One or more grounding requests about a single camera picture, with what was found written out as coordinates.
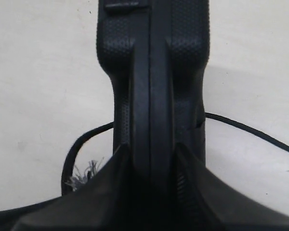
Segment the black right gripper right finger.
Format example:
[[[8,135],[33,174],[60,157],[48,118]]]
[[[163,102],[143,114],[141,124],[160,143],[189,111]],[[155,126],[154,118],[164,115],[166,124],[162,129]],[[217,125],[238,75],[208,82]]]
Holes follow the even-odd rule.
[[[239,193],[182,143],[175,147],[177,223],[185,231],[289,231],[289,217]]]

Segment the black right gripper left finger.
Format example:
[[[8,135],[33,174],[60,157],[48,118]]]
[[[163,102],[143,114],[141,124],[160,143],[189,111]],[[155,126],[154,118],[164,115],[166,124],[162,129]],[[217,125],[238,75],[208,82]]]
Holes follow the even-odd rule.
[[[14,231],[147,231],[144,191],[137,172],[148,178],[149,149],[120,146],[82,188],[19,219]]]

